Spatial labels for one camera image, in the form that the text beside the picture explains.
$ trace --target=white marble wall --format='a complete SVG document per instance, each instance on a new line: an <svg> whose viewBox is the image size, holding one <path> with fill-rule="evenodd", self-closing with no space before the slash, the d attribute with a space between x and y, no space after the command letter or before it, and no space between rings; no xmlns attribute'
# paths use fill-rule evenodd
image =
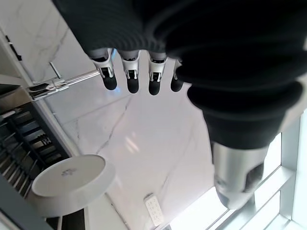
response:
<svg viewBox="0 0 307 230"><path fill-rule="evenodd" d="M143 203L147 194L158 196L166 224L213 185L206 125L186 97L188 86L170 91L174 62L169 61L160 93L151 96L144 55L136 95L128 94L120 79L114 92L97 89L91 98L87 90L80 92L86 87L95 92L95 83L102 84L98 77L48 99L82 153L115 164L117 179L108 193L132 230L154 228Z"/></svg>
<svg viewBox="0 0 307 230"><path fill-rule="evenodd" d="M0 0L0 26L33 81L55 76L50 61L66 79L94 69L50 0ZM151 96L147 61L141 53L140 91L135 95L127 90L117 55L114 91L106 90L97 76L46 99L83 154L100 154L116 166L117 178L108 193L131 230L154 229L143 203L147 194L157 195L166 225L213 185L206 126L186 97L188 86L171 92L170 60L160 93Z"/></svg>

